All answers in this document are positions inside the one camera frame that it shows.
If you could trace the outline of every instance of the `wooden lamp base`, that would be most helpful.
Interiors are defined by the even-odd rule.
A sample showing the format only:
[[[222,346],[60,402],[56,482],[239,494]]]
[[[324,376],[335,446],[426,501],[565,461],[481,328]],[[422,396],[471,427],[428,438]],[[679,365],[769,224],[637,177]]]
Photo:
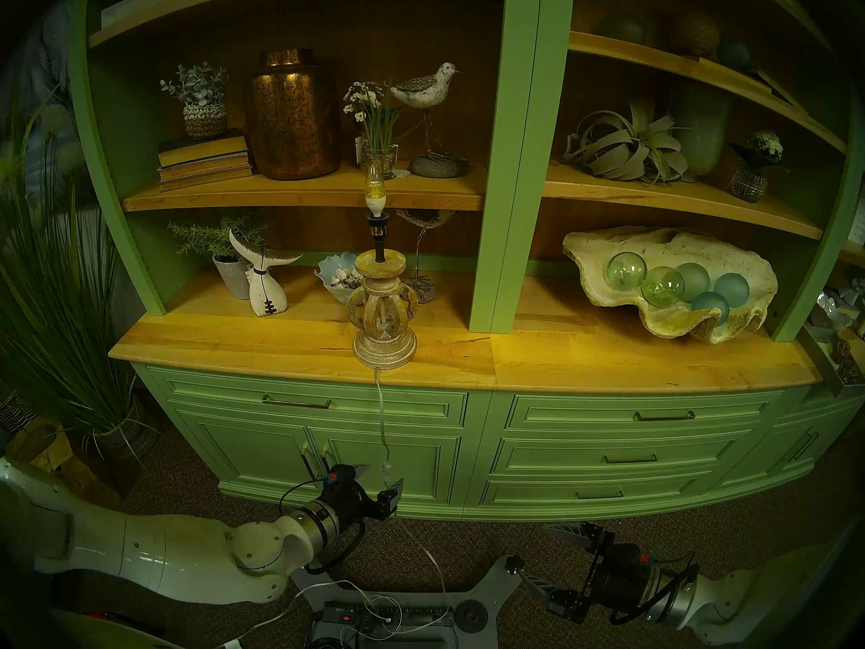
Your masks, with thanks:
[[[418,296],[400,281],[406,256],[384,249],[385,261],[375,262],[375,252],[357,256],[355,269],[363,285],[351,293],[346,305],[349,320],[359,328],[355,357],[372,369],[395,369],[408,363],[418,349],[418,339],[408,322],[418,310]],[[357,308],[363,306],[363,316]]]

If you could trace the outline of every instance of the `whale tail sculpture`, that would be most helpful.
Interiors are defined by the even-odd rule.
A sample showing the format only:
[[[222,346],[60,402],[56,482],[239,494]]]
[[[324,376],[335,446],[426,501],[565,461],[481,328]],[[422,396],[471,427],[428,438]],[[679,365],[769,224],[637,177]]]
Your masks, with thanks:
[[[272,248],[257,247],[234,236],[229,230],[228,239],[234,250],[246,258],[252,266],[247,270],[249,279],[249,304],[256,316],[269,316],[288,309],[286,292],[270,275],[275,265],[290,265],[302,254],[287,251],[274,251]]]

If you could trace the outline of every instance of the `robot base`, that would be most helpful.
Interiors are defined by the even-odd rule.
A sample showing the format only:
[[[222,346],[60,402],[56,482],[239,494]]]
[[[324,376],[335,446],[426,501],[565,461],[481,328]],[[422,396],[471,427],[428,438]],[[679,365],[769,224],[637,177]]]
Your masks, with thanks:
[[[445,618],[445,621],[453,619],[452,625],[433,625],[417,632],[411,632],[408,635],[394,635],[388,641],[379,642],[367,640],[361,637],[359,646],[361,647],[377,647],[380,649],[382,645],[396,647],[403,646],[405,640],[408,641],[415,649],[456,649],[459,641],[460,649],[496,649],[498,647],[498,637],[496,634],[496,616],[498,610],[504,604],[504,601],[510,598],[510,595],[520,585],[520,578],[509,575],[504,567],[508,556],[502,556],[490,568],[490,571],[484,576],[484,579],[477,583],[471,591],[463,593],[399,593],[392,591],[368,591],[368,595],[389,595],[400,602],[403,609],[406,608],[444,608],[449,607],[451,612],[456,610],[456,614],[450,614]],[[292,581],[298,588],[306,588],[312,584],[320,584],[332,582],[329,575],[310,575],[306,570],[299,569],[292,572]],[[312,607],[312,612],[318,617],[323,611],[327,603],[345,603],[347,605],[363,607],[363,596],[353,588],[341,588],[335,586],[323,586],[311,588],[304,593],[306,600]],[[390,605],[387,601],[381,601],[384,605]],[[346,627],[357,628],[354,624],[333,623],[325,620],[317,621],[313,626],[310,636],[307,638],[307,643],[312,643],[321,638],[339,638],[340,633]],[[475,632],[466,632],[463,628],[470,631],[477,629]],[[402,630],[409,630],[410,626],[403,626]],[[381,626],[374,634],[381,634]],[[346,646],[354,646],[355,634],[353,632],[345,632],[344,638]]]

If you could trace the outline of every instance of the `light bulb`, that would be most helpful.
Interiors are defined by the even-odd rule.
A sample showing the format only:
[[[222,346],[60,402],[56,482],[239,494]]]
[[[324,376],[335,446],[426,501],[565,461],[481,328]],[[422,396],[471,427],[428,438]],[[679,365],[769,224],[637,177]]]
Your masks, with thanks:
[[[384,180],[374,164],[370,164],[367,169],[367,181],[363,188],[363,196],[373,216],[380,217],[385,202],[388,200],[388,192],[385,190]]]

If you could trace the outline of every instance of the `glass float ball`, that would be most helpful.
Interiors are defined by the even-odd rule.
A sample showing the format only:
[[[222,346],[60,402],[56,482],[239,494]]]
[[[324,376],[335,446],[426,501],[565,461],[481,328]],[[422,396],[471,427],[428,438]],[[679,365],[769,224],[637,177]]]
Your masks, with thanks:
[[[693,302],[694,298],[701,292],[709,290],[709,272],[706,267],[696,262],[686,262],[675,269],[685,279],[685,292],[682,299],[685,302]]]
[[[624,251],[610,258],[607,270],[604,271],[604,278],[607,280],[607,286],[613,290],[630,291],[639,288],[647,271],[643,258],[630,251]]]
[[[650,305],[673,306],[676,302],[682,301],[685,281],[672,267],[652,267],[646,273],[640,291]]]
[[[712,290],[719,295],[723,295],[732,308],[744,305],[751,294],[751,288],[748,286],[745,277],[736,272],[727,272],[720,275],[718,280],[715,281],[715,287]]]
[[[691,311],[695,312],[698,309],[720,309],[719,326],[723,326],[726,323],[726,317],[730,315],[730,305],[724,296],[712,291],[701,292],[694,298],[691,303]]]

